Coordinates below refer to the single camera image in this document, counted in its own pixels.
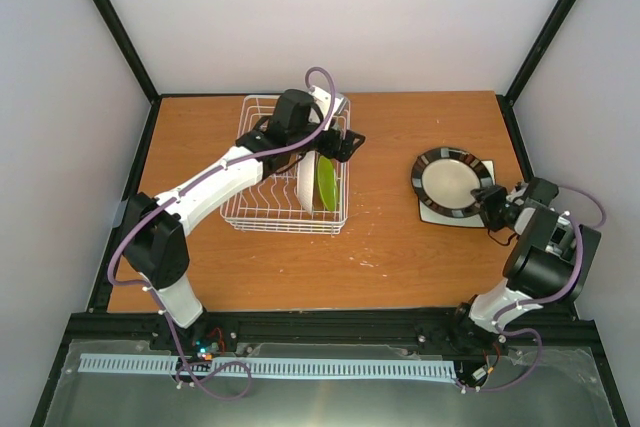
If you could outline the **white square plate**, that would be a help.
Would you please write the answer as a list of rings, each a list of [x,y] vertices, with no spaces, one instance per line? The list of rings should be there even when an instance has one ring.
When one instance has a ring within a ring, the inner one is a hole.
[[[435,189],[435,200],[443,200],[446,207],[465,207],[465,201],[473,201],[471,190],[479,188],[481,181],[476,172],[468,165],[454,159],[440,159],[432,167],[427,167],[422,178],[428,189]],[[483,228],[478,214],[465,218],[447,217],[436,213],[419,202],[420,218],[423,222],[450,227]]]

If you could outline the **lime green plate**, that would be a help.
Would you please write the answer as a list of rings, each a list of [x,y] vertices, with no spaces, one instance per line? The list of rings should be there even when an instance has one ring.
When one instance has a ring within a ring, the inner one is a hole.
[[[338,208],[338,181],[332,161],[324,156],[319,156],[317,160],[316,184],[324,209],[334,212]]]

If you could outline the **orange rimmed floral plate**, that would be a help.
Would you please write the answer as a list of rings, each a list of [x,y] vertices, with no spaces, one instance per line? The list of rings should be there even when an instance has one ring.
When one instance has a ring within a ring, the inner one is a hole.
[[[309,215],[314,212],[315,167],[316,153],[310,151],[301,158],[297,169],[296,196],[302,210]]]

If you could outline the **black round plate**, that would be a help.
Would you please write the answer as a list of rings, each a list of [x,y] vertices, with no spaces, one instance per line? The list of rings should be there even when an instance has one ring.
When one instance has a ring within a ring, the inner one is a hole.
[[[447,219],[467,219],[480,212],[474,190],[495,184],[493,164],[455,147],[437,147],[416,157],[411,187],[420,207]]]

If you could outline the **white wire dish rack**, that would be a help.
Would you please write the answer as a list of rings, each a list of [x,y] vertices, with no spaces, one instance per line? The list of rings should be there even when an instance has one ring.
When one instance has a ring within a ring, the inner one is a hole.
[[[243,99],[238,136],[245,134],[261,117],[273,113],[276,95],[249,95]],[[342,97],[342,112],[336,117],[342,130],[350,127],[350,101]],[[220,208],[222,218],[240,231],[338,235],[348,218],[349,164],[331,160],[336,180],[336,209],[327,210],[317,190],[317,168],[313,180],[313,209],[300,204],[297,196],[297,174],[300,164],[291,170],[236,194]]]

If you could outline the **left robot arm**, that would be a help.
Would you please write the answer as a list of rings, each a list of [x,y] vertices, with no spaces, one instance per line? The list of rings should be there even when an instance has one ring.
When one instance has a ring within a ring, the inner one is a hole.
[[[200,319],[205,309],[187,276],[188,236],[233,197],[288,168],[295,171],[294,194],[302,211],[313,213],[322,164],[346,164],[365,140],[341,120],[348,105],[343,95],[317,86],[288,89],[218,161],[173,189],[128,200],[115,256],[140,275],[184,348],[197,349],[208,337],[208,325]]]

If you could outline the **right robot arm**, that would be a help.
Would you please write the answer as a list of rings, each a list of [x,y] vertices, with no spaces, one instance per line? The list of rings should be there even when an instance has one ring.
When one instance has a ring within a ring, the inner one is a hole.
[[[601,242],[601,225],[580,224],[554,210],[552,202],[563,189],[534,177],[512,191],[499,185],[471,191],[487,230],[508,228],[517,242],[499,284],[457,307],[448,328],[455,350],[487,349],[509,336],[510,322],[548,304],[571,304],[580,295]]]

